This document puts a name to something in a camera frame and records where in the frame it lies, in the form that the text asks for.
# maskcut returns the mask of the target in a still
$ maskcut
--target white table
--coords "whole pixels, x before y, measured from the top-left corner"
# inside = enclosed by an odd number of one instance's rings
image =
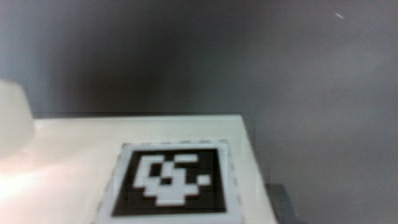
[[[0,223],[88,224],[122,143],[225,139],[246,224],[275,224],[239,116],[33,121],[24,146],[0,157]]]

